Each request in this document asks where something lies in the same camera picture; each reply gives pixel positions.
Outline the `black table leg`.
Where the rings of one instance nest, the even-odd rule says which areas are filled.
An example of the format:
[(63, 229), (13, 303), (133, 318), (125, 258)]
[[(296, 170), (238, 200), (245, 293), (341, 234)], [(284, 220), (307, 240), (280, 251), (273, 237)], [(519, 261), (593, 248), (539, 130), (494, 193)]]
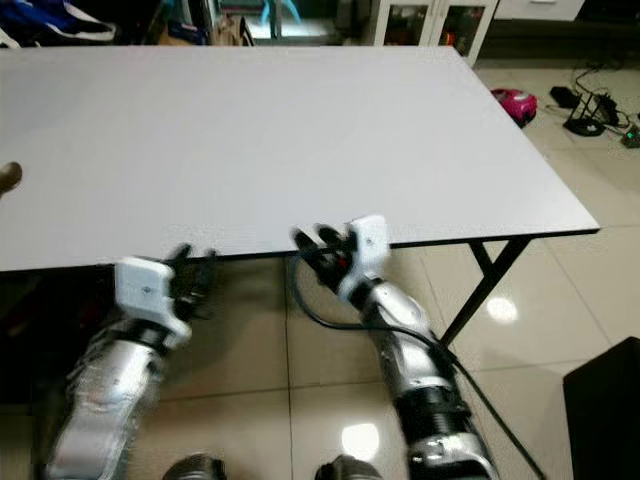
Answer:
[(479, 239), (466, 243), (483, 275), (481, 275), (480, 282), (472, 289), (470, 296), (462, 303), (460, 311), (454, 315), (448, 328), (445, 329), (442, 337), (442, 343), (445, 347), (451, 346), (453, 340), (466, 328), (467, 324), (470, 323), (471, 317), (484, 305), (486, 298), (497, 288), (500, 280), (515, 265), (518, 256), (526, 250), (531, 242), (531, 236), (509, 238), (506, 241), (506, 246), (502, 248), (502, 251), (494, 259), (490, 257), (485, 244)]

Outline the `black bin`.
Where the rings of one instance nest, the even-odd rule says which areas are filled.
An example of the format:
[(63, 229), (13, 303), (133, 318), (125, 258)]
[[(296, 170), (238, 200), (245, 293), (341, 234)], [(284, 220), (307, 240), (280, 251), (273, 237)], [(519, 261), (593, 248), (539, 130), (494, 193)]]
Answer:
[(28, 404), (60, 390), (114, 310), (104, 268), (0, 274), (0, 399)]

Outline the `dark robot left leg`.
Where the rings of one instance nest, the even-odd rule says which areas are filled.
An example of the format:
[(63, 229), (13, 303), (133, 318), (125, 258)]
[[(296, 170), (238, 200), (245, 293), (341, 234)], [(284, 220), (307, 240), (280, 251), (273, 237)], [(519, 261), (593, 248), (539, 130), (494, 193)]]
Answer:
[(196, 452), (173, 463), (160, 480), (228, 480), (225, 463), (214, 454)]

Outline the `dark robot leg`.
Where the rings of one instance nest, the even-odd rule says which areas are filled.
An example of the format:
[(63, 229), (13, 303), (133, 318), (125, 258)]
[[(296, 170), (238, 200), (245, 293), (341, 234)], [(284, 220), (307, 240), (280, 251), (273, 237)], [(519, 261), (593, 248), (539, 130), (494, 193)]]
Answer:
[(339, 454), (333, 461), (321, 463), (314, 480), (387, 480), (371, 463), (349, 454)]
[(214, 454), (196, 452), (173, 463), (160, 480), (228, 480), (225, 463)]

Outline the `metal spoon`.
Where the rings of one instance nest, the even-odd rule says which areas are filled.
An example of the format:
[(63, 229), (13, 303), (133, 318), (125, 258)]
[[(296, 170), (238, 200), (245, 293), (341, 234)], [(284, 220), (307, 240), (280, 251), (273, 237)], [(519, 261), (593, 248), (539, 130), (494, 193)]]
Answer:
[(19, 163), (4, 163), (0, 166), (1, 196), (8, 195), (22, 182), (23, 166)]

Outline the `dark robot right leg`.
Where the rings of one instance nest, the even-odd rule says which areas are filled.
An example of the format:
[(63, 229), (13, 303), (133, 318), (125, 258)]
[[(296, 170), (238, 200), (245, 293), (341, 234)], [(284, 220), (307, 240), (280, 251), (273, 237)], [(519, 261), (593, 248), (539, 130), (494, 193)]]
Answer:
[(349, 454), (339, 454), (333, 461), (321, 463), (314, 480), (387, 480), (371, 463)]

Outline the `pink round device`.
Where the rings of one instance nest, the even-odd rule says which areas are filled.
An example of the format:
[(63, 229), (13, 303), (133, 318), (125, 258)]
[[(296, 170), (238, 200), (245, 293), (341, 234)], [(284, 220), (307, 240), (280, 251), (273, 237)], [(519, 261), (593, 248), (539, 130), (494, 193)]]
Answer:
[(493, 88), (490, 93), (518, 128), (527, 127), (538, 114), (539, 100), (534, 93), (515, 88)]

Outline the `white cabinet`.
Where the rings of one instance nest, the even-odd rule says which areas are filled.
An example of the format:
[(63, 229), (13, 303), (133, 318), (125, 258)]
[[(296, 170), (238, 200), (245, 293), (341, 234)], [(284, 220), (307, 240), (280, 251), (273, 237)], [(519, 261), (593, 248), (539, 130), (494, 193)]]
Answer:
[(372, 0), (372, 46), (448, 46), (474, 64), (499, 0)]

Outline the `blue clothing with white stripe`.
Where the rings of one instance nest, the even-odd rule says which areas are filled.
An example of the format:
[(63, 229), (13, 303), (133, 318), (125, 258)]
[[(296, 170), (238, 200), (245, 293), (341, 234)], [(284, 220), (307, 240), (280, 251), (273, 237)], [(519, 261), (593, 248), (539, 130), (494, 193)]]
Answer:
[(110, 44), (118, 28), (72, 0), (0, 0), (1, 41), (13, 47)]

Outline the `black floor stand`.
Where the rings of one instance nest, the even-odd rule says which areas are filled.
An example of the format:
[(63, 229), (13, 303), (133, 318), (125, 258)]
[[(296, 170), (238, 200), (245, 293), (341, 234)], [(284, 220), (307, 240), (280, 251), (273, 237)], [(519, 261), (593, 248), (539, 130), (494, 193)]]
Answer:
[(622, 127), (623, 115), (607, 87), (586, 87), (582, 78), (598, 73), (598, 69), (582, 70), (572, 76), (571, 86), (554, 86), (550, 97), (561, 109), (570, 110), (563, 128), (581, 137), (596, 137), (605, 131)]

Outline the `black box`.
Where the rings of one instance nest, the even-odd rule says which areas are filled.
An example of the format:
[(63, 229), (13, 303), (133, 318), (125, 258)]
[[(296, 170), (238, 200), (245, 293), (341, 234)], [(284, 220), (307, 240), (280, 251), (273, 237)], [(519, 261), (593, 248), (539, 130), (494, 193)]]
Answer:
[(640, 338), (564, 375), (573, 480), (640, 480)]

